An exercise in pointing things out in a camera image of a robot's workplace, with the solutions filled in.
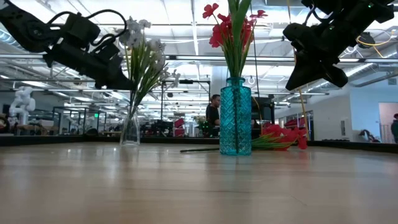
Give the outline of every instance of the glass vase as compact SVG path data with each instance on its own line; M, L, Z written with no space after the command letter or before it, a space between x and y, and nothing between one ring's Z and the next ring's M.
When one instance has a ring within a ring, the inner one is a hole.
M123 121L122 134L120 136L120 145L138 146L140 143L140 126L137 114L130 116L127 114Z
M251 89L244 78L228 78L221 89L220 153L251 154Z

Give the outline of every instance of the wooden table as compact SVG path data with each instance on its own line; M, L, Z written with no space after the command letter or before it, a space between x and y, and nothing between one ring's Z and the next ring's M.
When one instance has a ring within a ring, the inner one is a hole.
M198 147L0 147L0 223L398 221L395 154L314 147L249 157L178 152Z

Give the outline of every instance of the person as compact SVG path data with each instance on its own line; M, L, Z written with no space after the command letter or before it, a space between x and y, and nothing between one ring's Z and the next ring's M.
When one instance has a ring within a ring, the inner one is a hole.
M211 126L220 125L220 115L218 114L218 108L220 107L220 95L214 94L211 97L211 103L206 108L206 120Z
M394 119L391 125L391 132L394 136L394 140L398 144L398 113L394 114Z

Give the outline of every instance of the cable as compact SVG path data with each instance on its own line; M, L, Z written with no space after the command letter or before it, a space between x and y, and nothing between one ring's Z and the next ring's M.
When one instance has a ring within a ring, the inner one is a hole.
M251 3L250 3L250 13L253 14L253 9L251 7ZM260 88L259 88L259 74L258 74L258 71L257 71L257 52L256 52L256 38L254 37L254 27L253 27L253 44L254 44L254 64L256 66L257 95L258 95L259 101L260 101L261 98L260 98ZM260 133L262 134L261 115L260 115L259 124L260 124Z
M74 13L73 13L73 12L68 12L68 11L60 12L60 13L58 13L57 15L55 15L52 19L50 19L50 20L47 22L47 24L53 23L53 22L56 21L59 17L65 15L65 14L70 15L70 14L74 14Z
M311 8L310 12L307 14L307 17L305 18L305 21L304 21L303 25L305 25L305 26L307 25L308 19L310 18L311 14L312 14L314 11L315 11L315 6L312 5L312 8Z
M116 40L116 38L120 37L121 35L123 35L123 34L125 33L125 31L127 31L127 21L126 21L126 19L123 17L122 14L120 14L120 12L115 11L115 10L112 10L112 9L100 10L100 11L98 11L98 12L94 12L93 14L91 14L91 15L85 17L85 18L86 18L86 19L91 19L92 17L95 17L95 16L97 16L97 15L99 15L99 14L101 14L101 13L105 13L105 12L112 12L112 13L115 13L116 15L118 15L118 16L123 20L124 29L123 29L123 31L121 31L120 33L118 33L118 34L116 34L116 35L114 35L114 34L106 34L106 35L102 36L102 38L101 38L97 43L92 42L92 43L91 43L92 46L98 46L98 45L100 45L107 37L111 37L110 39Z
M373 47L374 47L374 46L381 46L381 45L383 45L383 44L389 43L390 40L392 39L392 35L390 35L390 39L388 39L388 40L385 41L385 42L379 43L379 44L367 44L367 43L365 43L365 42L360 41L359 38L361 38L361 36L359 36L359 37L356 39L356 41L357 41L358 43L363 44L363 45L373 46Z
M380 53L380 51L375 47L375 46L373 46L373 48L376 50L376 52L380 55L380 57L381 58L386 58L385 56L383 56L381 53Z

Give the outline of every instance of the robotic arm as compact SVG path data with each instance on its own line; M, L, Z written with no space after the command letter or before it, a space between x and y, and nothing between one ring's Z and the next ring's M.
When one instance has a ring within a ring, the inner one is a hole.
M124 21L124 30L117 35L107 34L94 43L101 31L89 19L102 12L118 14ZM64 14L69 14L64 25L52 24ZM127 27L126 20L120 13L107 9L82 17L80 13L61 12L44 23L10 0L0 0L0 22L27 51L45 52L43 58L48 67L53 62L58 62L78 71L80 75L94 79L96 88L107 86L110 89L131 90L132 81L121 70L123 58L113 44ZM90 44L96 48L88 52Z
M348 77L333 64L340 62L339 55L354 47L356 38L374 21L386 22L394 18L393 0L302 0L309 7L308 18L313 14L321 23L307 27L292 23L283 31L296 48L296 66L286 89L293 90L312 81L324 78L338 87L348 82ZM319 8L329 17L318 17Z

